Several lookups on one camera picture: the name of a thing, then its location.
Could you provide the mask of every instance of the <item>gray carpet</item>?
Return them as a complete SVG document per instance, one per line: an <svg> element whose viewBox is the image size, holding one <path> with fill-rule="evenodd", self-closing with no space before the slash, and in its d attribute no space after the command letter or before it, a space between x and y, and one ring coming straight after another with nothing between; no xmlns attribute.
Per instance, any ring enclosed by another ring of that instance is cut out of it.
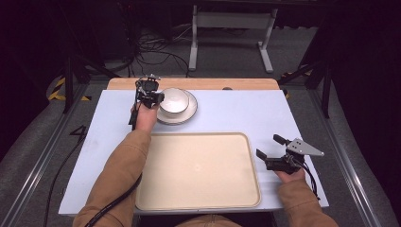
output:
<svg viewBox="0 0 401 227"><path fill-rule="evenodd" d="M268 51L274 73L266 74L256 42L263 37L259 30L248 30L242 35L233 35L228 31L206 30L199 36L198 64L195 72L190 72L191 77L196 78L274 78L279 79L284 72L296 70L298 63L304 55L310 40L316 29L275 29L270 38ZM165 48L163 51L179 55L188 61L190 42L182 40ZM159 62L166 55L144 53L144 61ZM119 64L114 61L108 64ZM168 58L160 65L143 65L138 63L133 66L136 75L153 73L159 76L183 77L186 68L180 60ZM126 76L127 70L119 72ZM94 77L88 86L85 95L91 96L91 101L80 101L66 129L62 132L61 140L57 144L54 155L46 167L45 172L36 186L30 200L26 204L22 215L15 226L41 226L44 222L44 210L47 196L53 178L61 166L61 163L76 145L77 135L70 132L80 126L90 126L93 113L99 95L107 86L105 80L95 80ZM330 206L324 212L333 217L339 226L365 226L356 203L350 193L349 187L340 170L338 161L334 155L335 149L329 139L328 133L319 118L319 112L312 105L310 91L302 84L303 78L295 79L290 85L285 86L290 98L288 105L294 115L301 135L306 142L325 152L324 157L313 158L317 168L323 189ZM3 220L12 206L15 198L21 190L26 177L34 167L42 153L48 138L55 129L63 110L63 101L52 100L50 105L31 123L18 141L10 149L7 156L0 164L0 220ZM343 115L341 106L336 98L333 87L330 99L330 121L333 123L335 133L342 146L347 150L347 155L368 195L375 214L382 226L398 226L387 197L378 184L375 176L361 155L352 133ZM70 226L72 218L59 216L62 193L68 184L69 177L78 158L80 147L68 159L56 181L50 204L48 226ZM274 212L278 226L288 226L287 218L283 211Z"/></svg>

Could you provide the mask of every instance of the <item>white bowl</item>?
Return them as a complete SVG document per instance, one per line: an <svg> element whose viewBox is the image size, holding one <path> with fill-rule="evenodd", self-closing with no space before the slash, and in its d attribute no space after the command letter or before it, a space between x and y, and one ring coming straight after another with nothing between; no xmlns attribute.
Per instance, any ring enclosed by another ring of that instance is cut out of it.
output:
<svg viewBox="0 0 401 227"><path fill-rule="evenodd" d="M167 88L162 93L165 94L165 100L160 103L160 109L164 114L174 117L188 108L189 97L183 90Z"/></svg>

